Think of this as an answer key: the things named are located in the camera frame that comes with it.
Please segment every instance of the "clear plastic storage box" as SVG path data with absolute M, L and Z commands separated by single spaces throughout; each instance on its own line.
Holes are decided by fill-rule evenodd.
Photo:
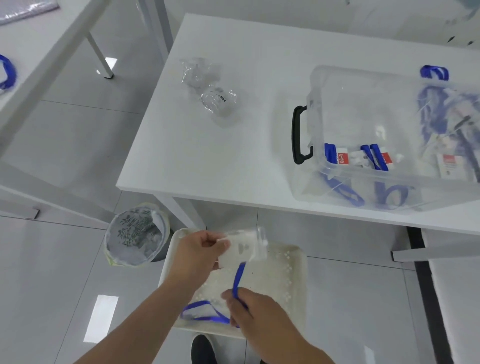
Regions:
M 480 88 L 331 66 L 311 86 L 292 122 L 296 199 L 411 213 L 480 197 Z

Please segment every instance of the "red label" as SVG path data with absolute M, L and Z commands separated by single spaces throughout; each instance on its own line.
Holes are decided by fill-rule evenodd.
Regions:
M 338 153 L 338 164 L 348 164 L 348 153 Z
M 392 159 L 390 158 L 390 155 L 387 152 L 382 153 L 382 157 L 384 158 L 386 164 L 392 163 Z
M 456 164 L 455 156 L 451 156 L 450 154 L 444 154 L 444 163 Z

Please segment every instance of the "black baseboard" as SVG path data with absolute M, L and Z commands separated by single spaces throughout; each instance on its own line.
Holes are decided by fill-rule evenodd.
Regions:
M 425 243 L 420 228 L 407 227 L 408 238 L 412 249 L 424 248 Z M 454 364 L 450 344 L 445 331 L 444 319 L 437 293 L 433 286 L 432 271 L 428 261 L 415 262 L 415 269 L 419 280 L 423 306 L 427 316 L 428 328 L 432 337 L 433 351 L 437 364 Z

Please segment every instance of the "tile floor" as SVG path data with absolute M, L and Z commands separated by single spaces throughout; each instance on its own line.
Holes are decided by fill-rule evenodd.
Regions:
M 115 78 L 98 75 L 81 45 L 2 158 L 115 212 L 158 203 L 115 187 L 162 68 L 155 45 L 133 1 L 113 1 L 92 33 L 106 56 L 118 58 Z M 112 329 L 155 289 L 163 263 L 110 267 L 100 249 L 105 224 L 3 192 L 0 198 L 41 210 L 35 221 L 0 216 L 2 359 L 72 363 L 93 345 L 83 338 L 97 296 L 119 298 Z M 337 364 L 365 363 L 365 347 L 376 363 L 428 362 L 415 273 L 390 259 L 390 250 L 405 241 L 403 228 L 193 203 L 212 230 L 262 225 L 271 240 L 307 253 L 306 337 Z M 171 219 L 174 229 L 182 227 Z M 155 363 L 189 363 L 191 338 L 171 331 Z M 245 340 L 214 341 L 219 364 L 259 362 Z

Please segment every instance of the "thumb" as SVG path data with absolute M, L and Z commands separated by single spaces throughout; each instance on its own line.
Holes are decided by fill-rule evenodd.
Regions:
M 215 255 L 215 258 L 218 258 L 224 252 L 226 252 L 229 247 L 230 247 L 229 240 L 221 240 L 221 241 L 217 241 L 209 249 L 212 252 L 212 254 Z
M 253 317 L 243 307 L 239 300 L 231 297 L 227 299 L 227 307 L 230 310 L 230 315 L 235 319 L 240 328 L 248 329 L 253 322 Z

